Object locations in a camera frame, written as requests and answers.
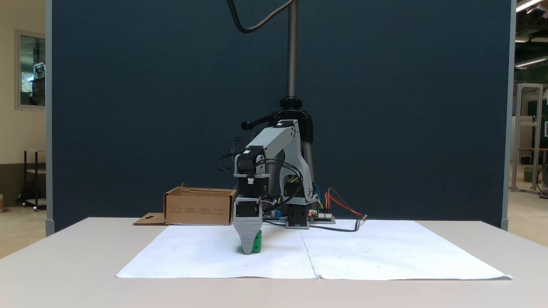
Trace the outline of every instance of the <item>green block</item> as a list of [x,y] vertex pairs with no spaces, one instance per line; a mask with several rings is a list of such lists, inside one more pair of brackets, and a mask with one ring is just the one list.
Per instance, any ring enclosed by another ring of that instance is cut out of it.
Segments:
[[259,230],[259,233],[255,236],[255,241],[253,242],[253,249],[251,250],[252,253],[258,253],[261,252],[261,246],[262,246],[262,231]]

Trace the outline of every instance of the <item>aluminum frame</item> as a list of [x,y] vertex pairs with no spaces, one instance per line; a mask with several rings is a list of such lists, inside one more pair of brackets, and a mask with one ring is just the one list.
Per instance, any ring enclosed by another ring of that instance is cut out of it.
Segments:
[[[522,123],[521,122],[521,107],[522,107],[522,93],[524,88],[537,89],[539,94],[536,99],[536,122],[533,123]],[[539,194],[540,192],[536,189],[537,181],[536,176],[533,177],[533,184],[529,189],[519,189],[516,187],[517,181],[517,165],[519,163],[519,154],[520,154],[520,127],[521,126],[532,126],[536,127],[535,130],[535,147],[533,150],[533,172],[536,174],[539,165],[539,147],[540,147],[540,116],[541,108],[543,103],[543,85],[537,83],[519,83],[517,85],[517,94],[516,94],[516,128],[514,136],[514,162],[512,166],[512,186],[510,187],[512,192],[523,191],[529,193]]]

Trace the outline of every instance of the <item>metal pole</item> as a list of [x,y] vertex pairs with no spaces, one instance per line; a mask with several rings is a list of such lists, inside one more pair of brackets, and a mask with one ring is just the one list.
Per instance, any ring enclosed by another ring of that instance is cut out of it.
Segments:
[[542,104],[543,104],[543,86],[540,84],[539,85],[539,97],[537,99],[537,104],[536,104],[536,123],[537,123],[537,126],[536,126],[536,131],[535,131],[535,151],[534,151],[534,154],[533,154],[533,160],[534,160],[534,163],[533,163],[533,185],[531,186],[531,190],[533,191],[536,191],[536,173],[538,172],[538,167],[539,167],[539,148],[540,148],[540,128],[541,128],[541,124],[540,124],[540,118],[541,118],[541,107],[542,107]]
[[517,180],[517,164],[520,163],[520,125],[521,125],[521,92],[523,90],[523,85],[517,85],[517,95],[516,95],[516,120],[514,123],[514,162],[512,166],[512,192],[516,191],[516,180]]
[[287,96],[297,96],[297,28],[299,0],[289,6],[287,30]]

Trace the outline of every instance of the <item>floor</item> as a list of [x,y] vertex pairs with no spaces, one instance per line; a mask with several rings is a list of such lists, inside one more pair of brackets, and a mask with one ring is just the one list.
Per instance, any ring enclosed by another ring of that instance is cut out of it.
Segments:
[[46,211],[11,207],[0,213],[0,259],[45,238]]
[[[519,188],[529,188],[521,179]],[[6,208],[0,213],[0,259],[45,237],[46,211]],[[548,247],[548,199],[526,192],[509,192],[509,231]]]

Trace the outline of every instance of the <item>green object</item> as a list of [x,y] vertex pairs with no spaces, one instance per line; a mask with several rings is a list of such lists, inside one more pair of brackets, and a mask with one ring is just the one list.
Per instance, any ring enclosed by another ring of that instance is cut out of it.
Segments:
[[251,252],[252,253],[261,252],[261,246],[262,246],[262,231],[259,230],[259,233],[255,235],[255,241],[253,242],[253,249],[251,250]]
[[536,176],[536,173],[533,173],[533,166],[524,166],[523,167],[523,181],[532,183],[533,177]]

